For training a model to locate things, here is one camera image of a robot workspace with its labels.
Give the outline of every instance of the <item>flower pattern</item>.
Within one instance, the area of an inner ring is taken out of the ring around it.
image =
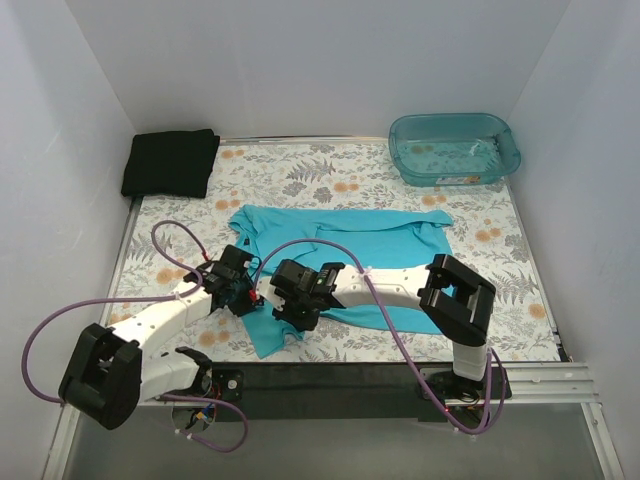
[[[422,146],[431,152],[429,145]],[[496,285],[489,339],[498,354],[518,361],[559,360],[526,240],[504,182],[486,186],[418,188],[402,181],[386,143],[248,144],[222,146],[213,166],[207,197],[167,196],[142,202],[118,296],[168,293],[179,281],[176,270],[155,252],[151,227],[165,218],[184,222],[216,258],[236,233],[228,222],[242,204],[285,208],[393,209],[427,212],[442,209],[454,225],[445,230],[462,262]],[[181,230],[163,227],[159,243],[190,265],[202,263],[199,249]],[[112,323],[147,305],[115,305]],[[403,333],[416,360],[450,361],[451,344],[442,335]],[[242,320],[219,310],[182,330],[162,349],[196,348],[214,361],[257,361]],[[321,319],[303,341],[287,338],[283,350],[266,361],[401,361],[386,331]]]

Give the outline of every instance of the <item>white wall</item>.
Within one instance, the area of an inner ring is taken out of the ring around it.
[[[527,236],[627,478],[640,478],[639,25],[637,1],[572,1],[509,117]]]
[[[506,117],[568,0],[67,0],[139,131],[386,136]]]
[[[22,345],[54,309],[106,293],[134,131],[63,0],[0,0],[0,64],[0,477],[33,479],[59,408],[22,383]],[[78,332],[99,314],[43,332],[39,387],[57,392]]]

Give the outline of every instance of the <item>black square object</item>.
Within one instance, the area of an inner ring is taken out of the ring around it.
[[[220,137],[213,130],[136,135],[121,193],[204,198]]]

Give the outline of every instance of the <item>plastic bin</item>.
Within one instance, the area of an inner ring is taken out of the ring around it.
[[[417,187],[493,183],[521,161],[509,126],[487,113],[399,118],[389,131],[389,151],[403,180]]]

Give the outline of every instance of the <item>purple cable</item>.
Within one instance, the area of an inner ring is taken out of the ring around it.
[[[244,432],[242,433],[242,438],[240,438],[240,440],[238,440],[238,442],[235,445],[232,445],[231,447],[221,447],[220,445],[216,445],[215,443],[205,440],[202,437],[190,434],[186,430],[182,430],[182,429],[179,430],[180,433],[185,437],[189,438],[189,435],[191,435],[190,437],[191,439],[195,440],[198,443],[201,443],[205,447],[209,447],[210,449],[215,450],[216,452],[231,453],[234,450],[237,450],[244,444],[245,440],[247,439],[247,435],[249,435],[249,420],[247,420],[247,416],[244,414],[242,410],[240,410],[238,407],[236,407],[232,403],[225,402],[223,400],[216,400],[215,398],[186,397],[183,395],[171,395],[171,394],[162,395],[160,398],[162,400],[168,400],[171,402],[200,402],[200,403],[206,403],[206,404],[213,403],[218,407],[228,408],[229,410],[233,410],[235,413],[237,413],[240,419],[242,420],[242,425],[244,426]]]
[[[292,240],[290,242],[287,242],[287,243],[284,243],[284,244],[280,245],[278,248],[276,248],[274,251],[272,251],[269,255],[267,255],[265,257],[265,259],[258,266],[258,269],[255,272],[255,279],[254,279],[254,284],[253,284],[254,290],[256,290],[256,286],[258,284],[258,279],[260,278],[260,274],[262,273],[262,270],[264,269],[264,267],[267,264],[267,262],[271,258],[273,258],[273,256],[276,253],[278,253],[279,251],[281,251],[284,248],[287,248],[287,247],[289,247],[291,245],[295,245],[297,243],[322,243],[324,245],[329,245],[331,247],[335,247],[338,250],[341,250],[342,252],[346,253],[351,258],[351,260],[353,260],[353,262],[356,265],[356,268],[358,269],[358,271],[361,274],[365,273],[365,270],[362,267],[362,264],[357,259],[357,257],[353,254],[353,252],[351,252],[349,249],[343,247],[342,245],[339,245],[337,243],[331,242],[329,240],[322,240],[322,239],[319,239],[319,238],[301,238],[299,240]],[[384,317],[384,320],[387,323],[387,326],[389,327],[389,331],[391,332],[391,336],[393,337],[393,339],[395,340],[396,344],[398,345],[398,349],[402,353],[402,356],[404,357],[405,361],[407,362],[407,365],[409,366],[409,368],[411,369],[411,371],[415,375],[416,379],[418,380],[418,383],[420,384],[420,387],[427,394],[427,396],[433,402],[433,404],[436,406],[436,408],[438,410],[440,410],[440,412],[447,418],[447,420],[449,420],[449,422],[454,427],[457,427],[461,432],[467,433],[469,435],[478,435],[478,434],[484,433],[487,430],[489,430],[493,425],[495,425],[496,421],[498,420],[498,418],[500,418],[500,415],[502,414],[502,407],[504,406],[504,400],[505,400],[505,397],[506,397],[506,394],[507,394],[506,371],[504,369],[504,366],[502,365],[502,362],[500,361],[500,358],[498,357],[498,354],[495,352],[495,350],[493,348],[491,348],[490,352],[487,352],[487,379],[486,379],[486,387],[485,387],[485,395],[484,395],[484,398],[485,398],[484,411],[482,413],[482,420],[480,420],[480,423],[479,423],[478,427],[472,429],[472,428],[469,428],[469,427],[463,425],[462,423],[460,423],[440,403],[440,400],[436,397],[436,395],[433,393],[433,391],[431,390],[431,388],[429,387],[429,385],[427,384],[425,379],[420,374],[420,371],[418,370],[418,367],[416,367],[416,364],[411,359],[411,356],[409,355],[409,352],[405,348],[404,343],[402,343],[402,339],[398,335],[398,331],[393,326],[393,322],[391,321],[391,317],[389,316],[389,312],[387,311],[387,307],[384,305],[384,302],[380,298],[380,295],[378,294],[378,291],[376,290],[375,286],[371,282],[371,279],[367,275],[365,275],[364,280],[365,280],[365,283],[367,284],[367,286],[369,287],[369,290],[371,291],[371,295],[373,296],[373,299],[375,300],[375,302],[378,305],[378,307],[380,307],[380,311],[382,312],[382,316]],[[491,377],[492,377],[491,355],[493,355],[495,357],[496,361],[498,362],[498,366],[500,368],[500,372],[502,373],[502,392],[501,392],[501,396],[500,396],[500,404],[498,405],[498,410],[496,411],[496,414],[492,418],[491,422],[488,422],[489,410],[490,410],[490,407],[491,407]]]
[[[180,295],[181,298],[188,297],[192,293],[195,293],[202,286],[202,282],[203,282],[202,275],[195,268],[192,268],[189,265],[185,265],[184,263],[179,262],[174,258],[171,258],[169,254],[165,252],[162,249],[162,247],[160,247],[156,239],[156,232],[158,228],[163,225],[175,225],[177,227],[180,227],[185,232],[187,232],[187,234],[189,234],[189,236],[198,244],[198,247],[200,247],[200,250],[202,251],[202,254],[205,256],[205,258],[207,258],[206,250],[204,248],[204,245],[202,245],[202,242],[189,229],[189,227],[187,227],[186,225],[183,225],[180,222],[176,222],[175,220],[162,220],[161,222],[156,223],[151,229],[151,242],[153,243],[153,246],[158,251],[158,253],[162,255],[165,259],[167,259],[169,262],[173,263],[174,265],[180,268],[184,268],[185,270],[188,270],[189,272],[195,274],[197,279],[195,286]],[[40,322],[40,324],[35,328],[35,330],[31,333],[31,335],[29,335],[29,338],[25,343],[24,349],[22,350],[22,360],[20,362],[20,369],[22,371],[22,379],[24,380],[25,385],[27,386],[27,388],[31,393],[33,393],[36,397],[46,402],[58,403],[60,405],[64,403],[62,399],[58,397],[52,397],[51,395],[47,395],[45,393],[42,393],[40,390],[38,390],[36,386],[33,384],[33,382],[31,381],[31,377],[29,376],[29,367],[28,367],[29,352],[31,351],[31,346],[33,345],[33,342],[35,341],[36,337],[40,334],[40,332],[44,329],[44,327],[49,325],[49,323],[51,323],[53,320],[55,320],[57,317],[59,317],[63,313],[67,313],[67,312],[70,312],[71,310],[75,310],[76,308],[86,307],[89,305],[100,305],[100,304],[107,304],[107,303],[125,303],[125,302],[128,302],[128,303],[167,302],[175,299],[176,299],[175,295],[167,295],[167,296],[160,296],[160,297],[95,298],[93,300],[84,300],[82,302],[73,303],[71,305],[67,305],[66,307],[61,308],[60,310],[53,312],[51,315],[45,318],[42,322]]]

